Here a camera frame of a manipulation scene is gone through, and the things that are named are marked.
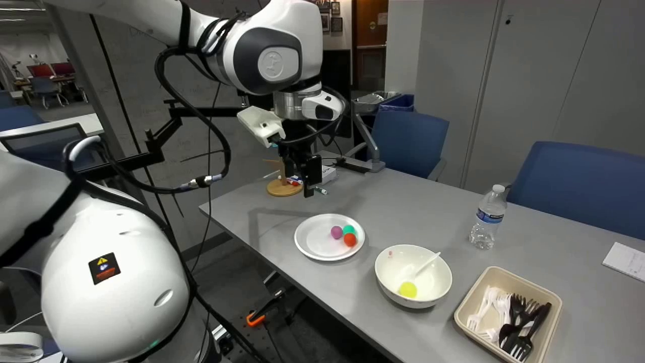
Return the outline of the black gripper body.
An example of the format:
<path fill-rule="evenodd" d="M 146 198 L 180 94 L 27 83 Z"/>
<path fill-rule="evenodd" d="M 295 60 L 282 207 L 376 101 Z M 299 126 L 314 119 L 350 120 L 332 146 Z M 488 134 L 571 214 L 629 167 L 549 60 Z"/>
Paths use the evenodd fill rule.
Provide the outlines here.
<path fill-rule="evenodd" d="M 278 155 L 289 176 L 304 178 L 314 161 L 316 126 L 307 120 L 285 120 L 286 137 L 278 143 Z"/>

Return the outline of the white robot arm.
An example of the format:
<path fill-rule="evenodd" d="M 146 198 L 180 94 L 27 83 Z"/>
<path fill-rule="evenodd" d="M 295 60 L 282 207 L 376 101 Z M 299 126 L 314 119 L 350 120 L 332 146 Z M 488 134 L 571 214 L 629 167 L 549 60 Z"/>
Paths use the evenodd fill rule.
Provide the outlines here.
<path fill-rule="evenodd" d="M 285 120 L 340 114 L 343 101 L 319 80 L 323 22 L 309 0 L 270 0 L 243 20 L 181 0 L 47 2 L 139 27 L 170 53 L 195 53 L 242 92 L 291 99 L 289 108 L 237 112 L 266 144 L 291 141 Z M 41 275 L 45 323 L 73 363 L 188 363 L 189 275 L 163 222 L 139 202 L 74 171 L 2 153 L 0 214 L 0 266 Z"/>

